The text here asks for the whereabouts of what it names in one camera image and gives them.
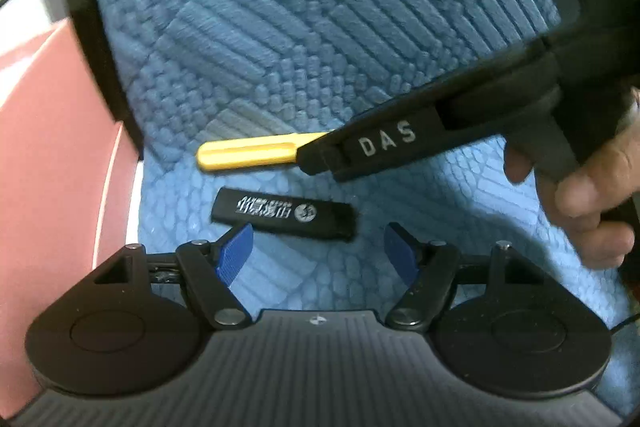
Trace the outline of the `right human hand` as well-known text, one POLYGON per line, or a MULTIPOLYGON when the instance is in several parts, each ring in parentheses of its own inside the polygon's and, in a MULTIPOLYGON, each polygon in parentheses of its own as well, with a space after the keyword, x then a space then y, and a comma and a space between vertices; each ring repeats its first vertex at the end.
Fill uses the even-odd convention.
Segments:
POLYGON ((620 267, 636 234, 626 222, 605 221, 602 213, 639 192, 638 121, 561 182, 537 174, 536 189, 548 221, 564 231, 582 265, 591 270, 620 267))

